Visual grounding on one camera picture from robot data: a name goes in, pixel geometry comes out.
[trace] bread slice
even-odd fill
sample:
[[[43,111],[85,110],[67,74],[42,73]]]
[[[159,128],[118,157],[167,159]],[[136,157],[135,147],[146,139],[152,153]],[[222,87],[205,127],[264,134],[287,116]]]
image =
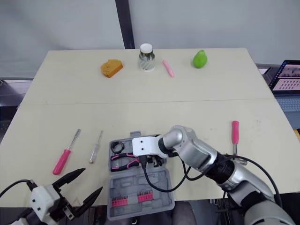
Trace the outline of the bread slice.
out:
[[[105,76],[112,77],[122,68],[123,65],[120,60],[108,60],[101,66],[101,71]]]

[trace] black pole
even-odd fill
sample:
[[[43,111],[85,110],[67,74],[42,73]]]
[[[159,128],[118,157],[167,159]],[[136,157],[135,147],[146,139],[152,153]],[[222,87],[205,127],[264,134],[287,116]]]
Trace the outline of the black pole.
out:
[[[128,0],[115,0],[125,49],[135,49]]]

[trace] laptop screen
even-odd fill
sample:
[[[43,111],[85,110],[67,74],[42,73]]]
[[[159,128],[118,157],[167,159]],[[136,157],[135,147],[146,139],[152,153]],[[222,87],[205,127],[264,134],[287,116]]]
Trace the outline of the laptop screen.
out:
[[[285,60],[269,87],[275,96],[300,95],[300,60]]]

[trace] laptop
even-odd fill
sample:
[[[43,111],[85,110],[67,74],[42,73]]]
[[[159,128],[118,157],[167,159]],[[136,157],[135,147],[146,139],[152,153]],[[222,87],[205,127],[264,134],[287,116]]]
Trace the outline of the laptop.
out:
[[[292,128],[300,128],[300,60],[285,60],[269,87]]]

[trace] white wall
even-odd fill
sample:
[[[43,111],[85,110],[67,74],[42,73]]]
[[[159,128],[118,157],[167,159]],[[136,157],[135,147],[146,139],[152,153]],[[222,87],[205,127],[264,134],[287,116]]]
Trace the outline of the white wall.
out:
[[[48,50],[124,49],[114,0],[0,1],[0,79],[33,77]]]
[[[246,47],[256,63],[300,60],[300,0],[129,0],[135,47]]]

